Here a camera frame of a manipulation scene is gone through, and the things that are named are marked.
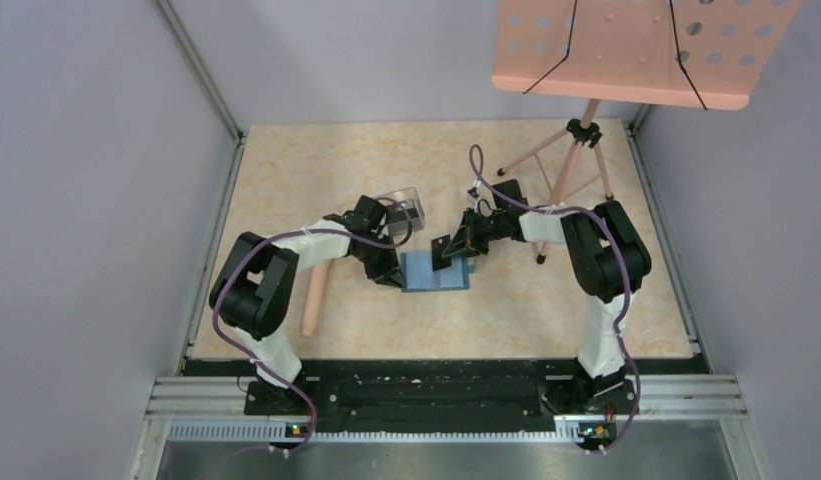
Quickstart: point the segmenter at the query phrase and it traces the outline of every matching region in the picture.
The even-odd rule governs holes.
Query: white wall
[[[0,479],[127,474],[231,145],[151,1],[0,1]]]
[[[775,478],[821,478],[821,2],[736,113],[659,107],[643,135],[711,360]]]
[[[176,0],[237,122],[571,118],[495,89],[496,0]],[[608,102],[599,116],[633,118]]]

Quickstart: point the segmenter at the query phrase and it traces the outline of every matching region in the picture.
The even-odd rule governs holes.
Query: rolling pin
[[[318,263],[310,271],[310,286],[307,288],[307,300],[304,302],[304,314],[301,316],[301,335],[312,337],[319,326],[319,313],[322,310],[322,298],[328,283],[328,273],[333,260]]]

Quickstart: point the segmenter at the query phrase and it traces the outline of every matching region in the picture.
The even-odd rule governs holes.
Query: pink board
[[[801,0],[675,0],[708,108],[739,110]],[[492,83],[524,91],[565,54],[574,0],[500,0]],[[569,58],[532,93],[700,106],[675,61],[669,0],[580,0]]]

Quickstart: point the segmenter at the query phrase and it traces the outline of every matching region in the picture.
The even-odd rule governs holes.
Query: gray floor
[[[636,423],[605,458],[563,444],[313,444],[289,460],[257,450],[219,463],[243,446],[169,443],[158,480],[735,478],[717,422]]]

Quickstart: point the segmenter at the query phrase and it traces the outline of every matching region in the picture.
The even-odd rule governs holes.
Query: beige table surface
[[[636,357],[689,357],[689,342],[670,284],[654,225],[619,120],[599,120],[602,148],[616,198],[625,207],[652,256],[628,320],[626,340]],[[402,251],[429,250],[430,240],[454,234],[473,174],[469,146],[485,153],[485,176],[565,125],[563,120],[358,123],[255,126],[248,135],[215,264],[216,278],[236,237],[247,230],[269,235],[310,225],[337,207],[416,187],[426,214]],[[569,141],[542,154],[552,182]],[[581,156],[572,185],[597,173],[592,152]],[[548,190],[535,162],[517,178],[531,204]],[[592,207],[604,199],[595,182],[569,199]],[[309,272],[296,279],[283,328],[302,358],[526,358],[573,357],[585,331],[585,297],[564,246],[545,265],[533,245],[491,243],[479,257],[471,288],[454,292],[402,293],[366,279],[354,258],[334,262],[314,338],[299,335]],[[206,308],[193,358],[242,355],[217,338]]]

